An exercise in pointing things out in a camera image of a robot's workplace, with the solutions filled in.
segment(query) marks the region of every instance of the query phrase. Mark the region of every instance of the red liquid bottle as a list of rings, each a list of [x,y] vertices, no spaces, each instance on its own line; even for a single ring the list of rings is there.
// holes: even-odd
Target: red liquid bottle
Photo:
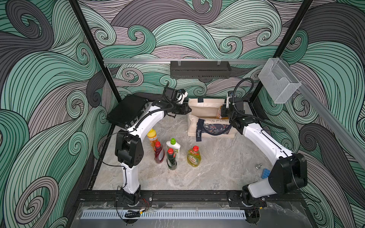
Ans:
[[[165,150],[162,148],[161,143],[157,141],[155,143],[155,162],[160,164],[165,157]]]

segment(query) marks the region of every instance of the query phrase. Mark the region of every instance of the black control box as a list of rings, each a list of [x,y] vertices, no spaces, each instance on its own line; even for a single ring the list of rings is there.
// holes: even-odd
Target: black control box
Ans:
[[[148,100],[129,94],[107,115],[107,120],[128,129],[143,116],[147,106]]]

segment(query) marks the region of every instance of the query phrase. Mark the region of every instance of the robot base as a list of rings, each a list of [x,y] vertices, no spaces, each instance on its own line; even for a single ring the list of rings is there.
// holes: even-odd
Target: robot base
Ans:
[[[253,206],[253,207],[266,207],[267,203],[264,197],[254,198],[251,196],[248,185],[242,187],[242,202],[246,204],[246,206]]]
[[[125,203],[129,205],[136,205],[139,201],[139,194],[141,192],[141,186],[138,187],[134,194],[128,193],[123,189],[119,190],[116,194],[117,200],[115,201],[116,207],[123,207]]]

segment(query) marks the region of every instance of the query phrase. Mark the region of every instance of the black cable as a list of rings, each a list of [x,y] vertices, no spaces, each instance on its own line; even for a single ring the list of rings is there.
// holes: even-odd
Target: black cable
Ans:
[[[103,164],[107,165],[107,166],[112,166],[112,167],[124,167],[124,166],[115,166],[115,165],[110,165],[110,164],[106,164],[104,161],[101,161]]]
[[[168,85],[169,85],[169,82],[167,82],[167,84],[166,84],[166,86],[165,86],[165,88],[164,88],[164,91],[163,91],[163,97],[164,97],[164,99],[171,105],[171,107],[169,107],[169,108],[160,108],[160,109],[156,109],[156,110],[153,110],[153,111],[151,111],[151,112],[149,112],[149,113],[147,113],[146,115],[144,115],[139,121],[138,121],[138,123],[136,124],[136,126],[135,126],[135,130],[139,127],[139,125],[142,123],[142,121],[144,120],[144,119],[146,119],[148,116],[150,116],[150,115],[152,115],[153,113],[155,113],[155,112],[160,112],[160,111],[168,111],[168,110],[171,110],[171,109],[173,109],[174,108],[174,105],[173,105],[173,103],[171,102],[171,101],[169,101],[168,99],[167,99],[167,97],[166,97],[166,95],[165,95],[165,92],[166,92],[166,88],[168,87]]]
[[[111,135],[109,135],[108,137],[106,137],[103,141],[102,141],[102,144],[107,140],[109,139],[112,135],[115,135],[115,134],[126,134],[126,133],[131,133],[131,132],[134,132],[136,129],[134,129],[133,131],[126,131],[126,132],[115,132]]]
[[[291,166],[292,178],[293,178],[294,184],[295,184],[295,186],[297,186],[297,188],[298,188],[299,192],[300,192],[300,193],[302,193],[303,195],[306,195],[306,196],[307,196],[307,198],[311,199],[311,200],[312,200],[313,202],[315,202],[315,203],[322,203],[322,200],[321,200],[321,199],[319,199],[318,197],[314,196],[314,195],[313,195],[313,194],[311,194],[311,193],[308,193],[308,192],[302,191],[302,190],[298,187],[298,185],[297,185],[297,183],[296,183],[296,181],[295,181],[295,178],[294,178],[293,166],[292,166],[291,164],[290,164],[290,166]]]
[[[129,213],[126,213],[124,215],[124,217],[132,219],[132,218],[138,218],[141,216],[141,213],[139,212],[139,210],[134,211],[134,210],[128,210]]]
[[[118,187],[116,187],[116,191],[115,191],[115,210],[116,213],[119,215],[119,218],[123,220],[123,218],[120,216],[119,212],[118,212],[118,208],[116,207],[116,195],[118,194],[118,188],[121,188],[119,185]]]
[[[249,94],[249,93],[251,92],[251,90],[253,89],[254,83],[255,83],[255,82],[252,80],[252,78],[244,78],[244,79],[242,79],[241,81],[239,81],[239,82],[238,82],[238,84],[236,85],[236,87],[234,88],[234,90],[233,90],[233,94],[232,94],[232,104],[233,104],[233,107],[234,107],[234,109],[236,110],[236,112],[238,112],[238,113],[239,113],[239,114],[241,114],[241,115],[251,116],[252,118],[257,119],[257,120],[259,120],[259,121],[261,121],[261,122],[263,122],[263,123],[265,123],[265,124],[267,124],[267,125],[270,125],[270,126],[272,126],[272,127],[276,127],[276,128],[278,128],[278,129],[280,129],[280,130],[283,130],[283,131],[286,131],[287,129],[286,129],[285,127],[280,127],[280,126],[277,126],[277,125],[275,125],[275,124],[272,124],[272,123],[266,122],[266,121],[264,121],[263,119],[261,119],[261,118],[260,118],[260,117],[258,117],[258,116],[254,116],[254,115],[250,115],[250,114],[245,114],[245,113],[242,113],[242,112],[238,111],[238,109],[237,109],[237,107],[236,107],[236,103],[234,102],[234,98],[235,98],[235,94],[236,94],[236,91],[237,91],[237,89],[238,89],[239,85],[240,85],[242,82],[244,82],[244,81],[250,81],[250,82],[251,82],[251,87],[250,87],[249,91],[245,94],[245,96],[247,96],[247,94]]]
[[[270,131],[270,132],[275,132],[275,133],[285,133],[285,131],[272,131],[270,129],[262,129],[260,132],[262,131]]]
[[[131,133],[133,131],[126,131],[126,132],[115,132],[111,135],[109,135],[108,137],[106,137],[102,143],[104,143],[108,138],[110,138],[112,135],[115,135],[115,134],[126,134],[126,133]],[[103,164],[107,165],[107,166],[112,166],[112,167],[123,167],[123,166],[115,166],[115,165],[110,165],[110,164],[106,164],[104,161],[101,161]]]
[[[257,210],[260,210],[260,208],[256,208],[254,210],[248,211],[247,213],[251,213],[251,212],[254,212],[254,211],[257,211]]]

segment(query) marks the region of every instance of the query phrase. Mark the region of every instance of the bottle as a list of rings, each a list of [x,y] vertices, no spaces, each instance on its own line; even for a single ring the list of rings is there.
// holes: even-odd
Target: bottle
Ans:
[[[176,155],[180,150],[180,144],[176,142],[176,139],[172,138],[170,141],[166,142],[167,149],[172,148],[174,150],[174,154]]]
[[[167,166],[169,167],[169,169],[171,170],[175,170],[176,166],[177,166],[177,162],[175,159],[175,153],[174,150],[172,148],[167,150]]]
[[[151,130],[147,133],[147,137],[150,140],[153,150],[155,150],[155,143],[158,141],[156,131],[151,128]]]
[[[225,105],[222,105],[221,107],[218,108],[218,113],[217,113],[217,119],[220,120],[228,120],[228,117],[222,117],[222,108],[225,107]]]
[[[165,150],[162,148],[161,143],[157,141],[155,143],[155,162],[160,164],[165,157]]]
[[[187,159],[188,163],[193,167],[197,167],[200,164],[201,156],[198,146],[194,146],[188,151]]]

